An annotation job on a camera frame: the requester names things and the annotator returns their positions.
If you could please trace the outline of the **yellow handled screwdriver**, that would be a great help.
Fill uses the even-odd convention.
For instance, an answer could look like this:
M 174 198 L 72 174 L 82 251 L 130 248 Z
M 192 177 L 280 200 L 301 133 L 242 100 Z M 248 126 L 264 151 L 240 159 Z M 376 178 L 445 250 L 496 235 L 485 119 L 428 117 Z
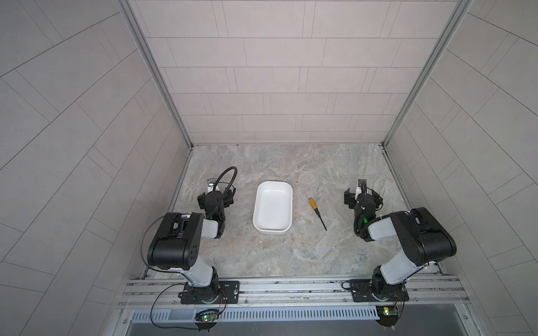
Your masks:
M 311 197 L 311 198 L 309 199 L 309 203 L 310 203 L 312 209 L 314 210 L 314 212 L 316 213 L 317 217 L 318 217 L 319 220 L 321 221 L 323 228 L 324 228 L 325 230 L 327 230 L 326 225 L 325 225 L 325 223 L 324 223 L 324 221 L 323 221 L 323 219 L 322 219 L 322 216 L 321 216 L 321 214 L 320 214 L 320 212 L 319 212 L 319 209 L 318 209 L 318 206 L 317 206 L 316 201 Z

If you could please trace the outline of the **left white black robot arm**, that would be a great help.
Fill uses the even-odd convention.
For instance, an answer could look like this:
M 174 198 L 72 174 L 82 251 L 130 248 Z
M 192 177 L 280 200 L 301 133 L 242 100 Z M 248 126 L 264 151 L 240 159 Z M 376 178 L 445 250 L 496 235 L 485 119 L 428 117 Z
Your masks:
M 220 181 L 209 179 L 207 192 L 198 196 L 204 214 L 169 212 L 164 215 L 147 251 L 147 263 L 159 272 L 179 273 L 186 278 L 179 294 L 183 305 L 238 302 L 240 283 L 221 281 L 215 267 L 198 257 L 202 239 L 219 239 L 225 230 L 225 211 L 233 203 L 231 182 L 221 192 Z

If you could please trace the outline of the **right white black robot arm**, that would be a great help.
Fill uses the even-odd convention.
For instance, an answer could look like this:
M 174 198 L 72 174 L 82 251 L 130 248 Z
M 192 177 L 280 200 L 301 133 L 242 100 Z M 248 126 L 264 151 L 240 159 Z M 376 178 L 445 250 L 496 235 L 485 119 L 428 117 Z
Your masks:
M 405 301 L 407 279 L 427 264 L 438 263 L 457 253 L 455 240 L 424 207 L 395 211 L 377 216 L 383 200 L 379 193 L 367 187 L 360 179 L 354 192 L 344 192 L 344 204 L 354 210 L 354 234 L 365 242 L 396 237 L 400 251 L 388 262 L 376 267 L 368 284 L 349 281 L 348 289 L 354 295 L 371 296 L 373 300 Z

